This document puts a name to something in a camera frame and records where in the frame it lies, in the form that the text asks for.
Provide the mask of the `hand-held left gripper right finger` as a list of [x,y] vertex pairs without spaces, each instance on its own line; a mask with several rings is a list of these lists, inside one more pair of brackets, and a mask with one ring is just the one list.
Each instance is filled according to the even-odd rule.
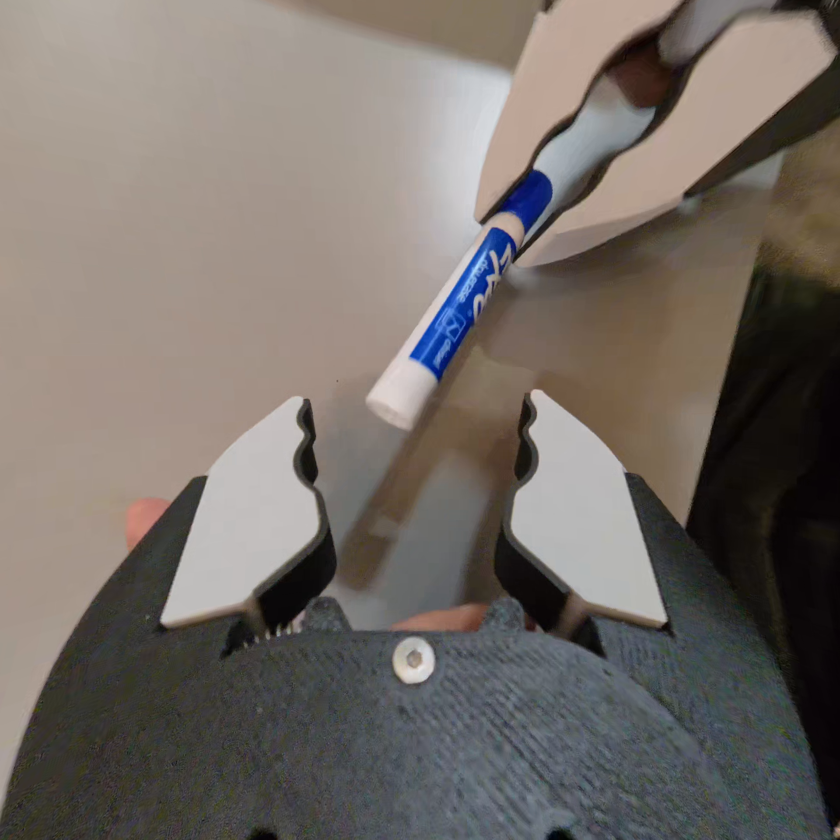
[[627,471],[540,389],[522,400],[513,473],[496,577],[536,626],[560,638],[578,636],[592,618],[668,631]]

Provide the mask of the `person's right hand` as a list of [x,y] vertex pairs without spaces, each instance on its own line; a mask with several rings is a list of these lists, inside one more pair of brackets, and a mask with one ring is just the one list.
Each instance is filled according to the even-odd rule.
[[665,99],[670,69],[663,64],[655,42],[631,50],[616,65],[613,76],[625,99],[639,109],[652,109]]

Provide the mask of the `person's left hand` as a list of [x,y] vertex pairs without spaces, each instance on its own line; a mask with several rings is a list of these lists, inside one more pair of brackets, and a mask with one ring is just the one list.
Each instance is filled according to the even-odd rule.
[[[124,523],[124,536],[129,553],[142,541],[169,506],[168,500],[152,497],[136,500],[129,506]],[[488,605],[471,603],[447,610],[426,612],[392,625],[391,630],[413,634],[475,632],[479,630],[488,609]]]

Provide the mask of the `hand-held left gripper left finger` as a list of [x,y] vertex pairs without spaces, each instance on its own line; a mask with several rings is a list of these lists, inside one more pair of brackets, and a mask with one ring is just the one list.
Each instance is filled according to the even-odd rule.
[[312,405],[296,395],[243,433],[206,474],[169,594],[165,629],[220,618],[280,635],[333,580],[338,559]]

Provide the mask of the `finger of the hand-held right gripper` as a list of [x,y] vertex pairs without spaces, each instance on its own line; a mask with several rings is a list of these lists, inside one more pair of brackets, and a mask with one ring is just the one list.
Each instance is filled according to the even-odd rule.
[[535,267],[577,256],[676,208],[837,57],[836,7],[734,15],[679,74],[645,133],[599,164],[518,263]]
[[611,60],[661,27],[680,5],[558,1],[535,15],[480,172],[477,222],[496,211],[541,148],[575,117]]

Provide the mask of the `blue dry erase marker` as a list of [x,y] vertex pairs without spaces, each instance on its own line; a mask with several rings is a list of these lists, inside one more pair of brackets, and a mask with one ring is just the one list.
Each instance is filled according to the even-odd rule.
[[531,171],[488,219],[367,395],[374,415],[403,431],[414,428],[552,196],[549,177]]

